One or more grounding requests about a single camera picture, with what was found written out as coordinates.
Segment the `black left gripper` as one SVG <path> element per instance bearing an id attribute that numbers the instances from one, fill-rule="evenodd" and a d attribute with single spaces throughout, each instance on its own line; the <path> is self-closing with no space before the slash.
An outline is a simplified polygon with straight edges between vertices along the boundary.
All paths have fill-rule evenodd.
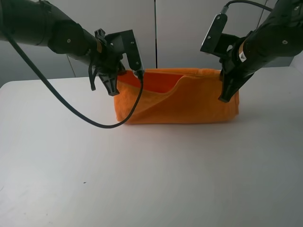
<path id="1" fill-rule="evenodd" d="M 122 55 L 115 52 L 114 46 L 106 40 L 105 34 L 102 29 L 95 31 L 97 49 L 90 55 L 89 78 L 98 74 L 108 95 L 116 96 L 119 94 L 117 78 L 118 75 L 125 74 L 125 67 L 121 62 Z"/>

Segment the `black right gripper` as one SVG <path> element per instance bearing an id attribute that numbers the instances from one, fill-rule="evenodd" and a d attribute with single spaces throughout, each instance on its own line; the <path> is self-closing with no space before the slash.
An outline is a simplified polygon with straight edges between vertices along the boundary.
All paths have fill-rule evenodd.
<path id="1" fill-rule="evenodd" d="M 229 102 L 256 72 L 256 40 L 254 37 L 221 37 L 219 53 L 222 64 L 219 100 Z"/>

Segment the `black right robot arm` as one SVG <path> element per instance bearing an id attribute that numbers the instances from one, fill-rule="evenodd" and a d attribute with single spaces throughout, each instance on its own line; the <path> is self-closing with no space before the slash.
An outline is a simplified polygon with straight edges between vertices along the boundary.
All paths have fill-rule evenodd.
<path id="1" fill-rule="evenodd" d="M 222 59 L 222 102 L 233 95 L 269 62 L 294 57 L 303 50 L 303 2 L 279 0 L 267 19 L 246 37 L 240 38 Z"/>

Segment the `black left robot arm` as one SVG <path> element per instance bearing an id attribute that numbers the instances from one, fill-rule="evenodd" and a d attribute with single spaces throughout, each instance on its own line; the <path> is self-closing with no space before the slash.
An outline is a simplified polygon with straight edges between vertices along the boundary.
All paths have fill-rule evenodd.
<path id="1" fill-rule="evenodd" d="M 46 0 L 2 0 L 0 27 L 17 43 L 45 46 L 87 64 L 92 90 L 99 77 L 110 96 L 119 94 L 117 76 L 124 67 L 103 30 L 90 34 Z"/>

